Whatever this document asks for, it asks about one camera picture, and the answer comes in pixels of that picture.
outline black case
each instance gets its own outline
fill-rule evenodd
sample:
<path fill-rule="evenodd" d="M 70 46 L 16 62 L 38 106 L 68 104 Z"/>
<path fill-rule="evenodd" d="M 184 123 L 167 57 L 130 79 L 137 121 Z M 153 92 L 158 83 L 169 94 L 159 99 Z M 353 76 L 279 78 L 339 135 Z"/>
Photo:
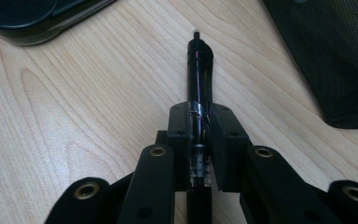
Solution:
<path fill-rule="evenodd" d="M 358 1 L 264 0 L 324 114 L 358 129 Z"/>
<path fill-rule="evenodd" d="M 0 0 L 0 36 L 17 45 L 46 42 L 116 0 Z"/>

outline wood grain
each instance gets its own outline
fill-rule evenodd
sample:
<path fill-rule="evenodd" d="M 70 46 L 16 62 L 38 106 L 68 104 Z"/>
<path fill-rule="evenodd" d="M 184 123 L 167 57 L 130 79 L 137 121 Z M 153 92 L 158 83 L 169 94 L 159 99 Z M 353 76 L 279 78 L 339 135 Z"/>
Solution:
<path fill-rule="evenodd" d="M 0 39 L 0 223 L 43 223 L 63 191 L 113 183 L 186 100 L 192 31 L 214 52 L 213 100 L 310 184 L 358 181 L 358 130 L 323 123 L 261 1 L 119 0 L 56 39 Z M 214 223 L 244 223 L 237 194 L 213 194 Z M 186 223 L 177 193 L 175 223 Z"/>

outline black bag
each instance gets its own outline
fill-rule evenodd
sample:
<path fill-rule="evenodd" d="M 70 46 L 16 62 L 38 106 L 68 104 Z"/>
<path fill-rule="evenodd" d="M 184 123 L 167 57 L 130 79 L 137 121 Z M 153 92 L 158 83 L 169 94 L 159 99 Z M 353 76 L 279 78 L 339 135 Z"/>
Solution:
<path fill-rule="evenodd" d="M 358 1 L 264 0 L 324 121 L 358 129 Z"/>

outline wooden table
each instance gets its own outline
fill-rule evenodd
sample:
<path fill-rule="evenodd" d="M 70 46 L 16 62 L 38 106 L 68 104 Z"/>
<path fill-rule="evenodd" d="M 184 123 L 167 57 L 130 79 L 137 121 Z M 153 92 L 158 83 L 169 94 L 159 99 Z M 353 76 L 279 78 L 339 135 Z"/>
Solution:
<path fill-rule="evenodd" d="M 261 1 L 119 0 L 37 47 L 0 39 L 0 223 L 43 223 L 76 180 L 132 172 L 186 100 L 196 28 L 214 52 L 213 100 L 255 144 L 320 189 L 358 182 L 358 130 L 324 124 Z M 215 191 L 213 219 L 244 223 L 239 195 Z"/>

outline black device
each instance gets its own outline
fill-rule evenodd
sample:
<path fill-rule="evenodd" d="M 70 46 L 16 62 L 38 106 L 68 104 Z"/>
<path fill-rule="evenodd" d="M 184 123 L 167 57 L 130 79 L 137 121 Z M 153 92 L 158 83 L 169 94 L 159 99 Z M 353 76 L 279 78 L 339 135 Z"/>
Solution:
<path fill-rule="evenodd" d="M 0 0 L 0 37 L 16 45 L 49 41 L 116 0 Z"/>
<path fill-rule="evenodd" d="M 254 146 L 234 113 L 212 100 L 213 52 L 195 33 L 187 46 L 187 102 L 170 110 L 135 172 L 109 185 L 87 177 L 72 184 L 47 224 L 173 223 L 174 193 L 186 191 L 187 223 L 211 224 L 211 161 L 218 189 L 241 194 L 249 224 L 357 223 L 358 183 L 327 192 L 305 183 L 280 153 Z"/>
<path fill-rule="evenodd" d="M 324 121 L 358 129 L 358 1 L 263 1 Z"/>

